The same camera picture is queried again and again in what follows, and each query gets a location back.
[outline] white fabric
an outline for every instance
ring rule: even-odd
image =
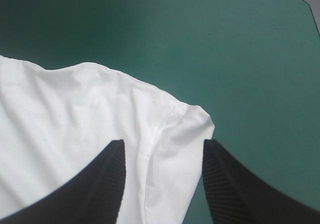
[[[181,224],[214,125],[123,72],[85,62],[46,70],[0,56],[0,218],[63,185],[123,139],[126,180],[118,224]]]

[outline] green table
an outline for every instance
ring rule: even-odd
[[[0,55],[97,62],[201,105],[236,158],[320,210],[320,37],[302,0],[0,0]],[[184,223],[211,223],[201,182]]]

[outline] t-shirt sleeve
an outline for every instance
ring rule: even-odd
[[[181,224],[199,182],[203,143],[214,124],[200,107],[178,100],[154,138],[146,183],[144,212],[147,224]]]

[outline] t-shirt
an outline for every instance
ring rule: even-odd
[[[46,70],[0,56],[0,218],[45,197],[124,140],[118,224],[181,224],[201,175],[210,116],[121,71]]]

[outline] ribbed black surface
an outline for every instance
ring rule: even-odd
[[[320,212],[254,175],[216,140],[203,149],[203,184],[215,224],[320,224]]]
[[[0,224],[115,224],[125,179],[125,145],[114,140],[70,181]]]
[[[203,150],[202,176],[214,224],[257,224],[206,145]]]

